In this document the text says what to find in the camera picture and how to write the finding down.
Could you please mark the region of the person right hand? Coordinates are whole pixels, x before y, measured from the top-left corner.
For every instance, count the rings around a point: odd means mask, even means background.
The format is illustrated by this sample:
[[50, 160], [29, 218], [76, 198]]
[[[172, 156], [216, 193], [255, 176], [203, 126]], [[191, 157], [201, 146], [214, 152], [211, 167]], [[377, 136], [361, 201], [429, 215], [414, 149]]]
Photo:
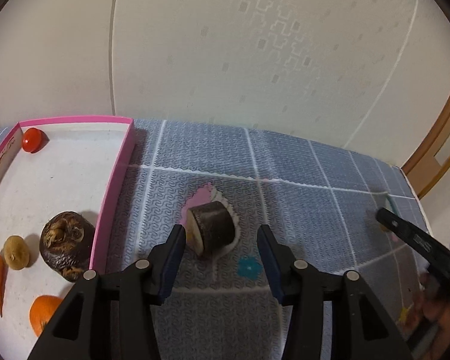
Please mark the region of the person right hand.
[[436, 334], [418, 359], [450, 359], [450, 301], [430, 295], [434, 278], [424, 272], [419, 277], [422, 286], [414, 296], [412, 305], [404, 311], [401, 324], [406, 335], [411, 334], [420, 322], [428, 320], [437, 326]]

